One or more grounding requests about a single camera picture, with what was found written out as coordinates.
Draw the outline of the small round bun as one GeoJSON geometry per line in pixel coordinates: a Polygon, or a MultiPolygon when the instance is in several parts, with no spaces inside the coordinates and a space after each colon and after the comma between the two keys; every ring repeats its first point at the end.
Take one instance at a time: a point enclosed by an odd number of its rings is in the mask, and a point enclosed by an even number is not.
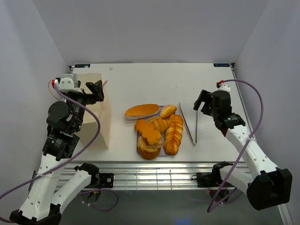
{"type": "Polygon", "coordinates": [[[171,115],[175,114],[176,111],[177,111],[176,105],[165,105],[160,112],[160,118],[167,119],[171,115]]]}

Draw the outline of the cream paper bag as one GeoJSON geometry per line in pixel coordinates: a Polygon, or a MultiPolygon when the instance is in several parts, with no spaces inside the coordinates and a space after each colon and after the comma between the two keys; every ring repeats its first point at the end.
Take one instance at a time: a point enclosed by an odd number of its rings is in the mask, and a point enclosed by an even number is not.
{"type": "MultiPolygon", "coordinates": [[[[102,75],[100,73],[87,73],[79,74],[78,79],[81,81],[81,88],[84,89],[86,93],[91,93],[87,88],[86,82],[95,83],[99,80],[103,81],[102,75]]],[[[87,148],[87,151],[100,151],[107,150],[110,144],[110,133],[111,133],[111,121],[112,121],[112,108],[109,101],[107,93],[107,81],[103,81],[103,92],[104,100],[103,102],[97,102],[93,105],[87,105],[86,107],[90,109],[100,121],[100,133],[94,142],[87,148]]],[[[88,112],[85,112],[83,117],[82,128],[77,134],[80,137],[80,143],[85,146],[95,135],[98,125],[93,116],[88,112]]]]}

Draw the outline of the large braided bread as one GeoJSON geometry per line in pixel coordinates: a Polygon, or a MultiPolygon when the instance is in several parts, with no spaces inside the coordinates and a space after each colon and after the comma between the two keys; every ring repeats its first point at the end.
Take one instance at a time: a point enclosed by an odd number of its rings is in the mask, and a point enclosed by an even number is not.
{"type": "Polygon", "coordinates": [[[165,131],[164,150],[168,155],[176,155],[183,137],[183,118],[181,115],[170,116],[170,126],[165,131]]]}

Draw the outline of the metal serving tongs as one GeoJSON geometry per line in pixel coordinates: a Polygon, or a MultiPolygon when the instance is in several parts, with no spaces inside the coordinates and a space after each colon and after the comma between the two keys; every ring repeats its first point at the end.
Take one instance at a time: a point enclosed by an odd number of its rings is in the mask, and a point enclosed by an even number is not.
{"type": "Polygon", "coordinates": [[[198,111],[193,109],[190,103],[179,102],[180,113],[183,117],[187,134],[193,146],[197,145],[198,139],[198,111]]]}

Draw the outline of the croissant bread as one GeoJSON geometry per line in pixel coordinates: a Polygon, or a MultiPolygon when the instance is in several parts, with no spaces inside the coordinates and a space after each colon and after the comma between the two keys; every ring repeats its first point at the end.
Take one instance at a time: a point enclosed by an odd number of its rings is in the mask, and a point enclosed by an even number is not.
{"type": "Polygon", "coordinates": [[[157,130],[160,133],[165,132],[165,130],[170,126],[171,122],[169,120],[164,120],[158,116],[151,117],[147,120],[147,123],[151,126],[153,130],[157,130]]]}

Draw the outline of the orange glazed twisted bread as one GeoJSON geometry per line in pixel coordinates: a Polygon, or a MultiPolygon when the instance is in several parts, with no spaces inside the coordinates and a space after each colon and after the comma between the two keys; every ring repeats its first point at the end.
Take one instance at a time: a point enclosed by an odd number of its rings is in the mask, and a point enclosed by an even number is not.
{"type": "Polygon", "coordinates": [[[140,119],[135,123],[135,130],[138,131],[150,145],[158,143],[162,138],[160,132],[153,130],[152,127],[143,119],[140,119]]]}

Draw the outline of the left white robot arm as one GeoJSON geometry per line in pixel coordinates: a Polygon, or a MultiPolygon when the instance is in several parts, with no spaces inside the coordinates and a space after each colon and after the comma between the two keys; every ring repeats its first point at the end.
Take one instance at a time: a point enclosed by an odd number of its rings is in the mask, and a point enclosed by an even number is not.
{"type": "Polygon", "coordinates": [[[48,109],[47,139],[42,149],[41,164],[36,176],[28,181],[32,186],[24,204],[11,212],[9,220],[12,223],[57,225],[64,209],[81,190],[99,183],[98,167],[83,163],[75,167],[75,175],[59,191],[55,190],[65,166],[79,156],[73,152],[80,140],[76,133],[81,130],[85,112],[95,117],[86,106],[104,100],[101,80],[86,83],[90,94],[80,88],[79,82],[67,88],[59,87],[64,81],[52,81],[52,86],[63,100],[53,103],[48,109]]]}

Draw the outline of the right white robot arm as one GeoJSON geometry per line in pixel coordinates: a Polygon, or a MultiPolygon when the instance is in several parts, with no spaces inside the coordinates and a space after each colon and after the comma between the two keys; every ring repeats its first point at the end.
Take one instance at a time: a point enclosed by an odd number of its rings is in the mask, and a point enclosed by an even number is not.
{"type": "Polygon", "coordinates": [[[247,195],[256,210],[289,202],[292,174],[280,169],[259,147],[244,120],[232,112],[231,96],[225,90],[208,92],[202,90],[194,103],[194,110],[211,116],[218,130],[242,154],[250,174],[233,167],[232,163],[221,162],[212,169],[212,182],[217,186],[229,183],[247,195]]]}

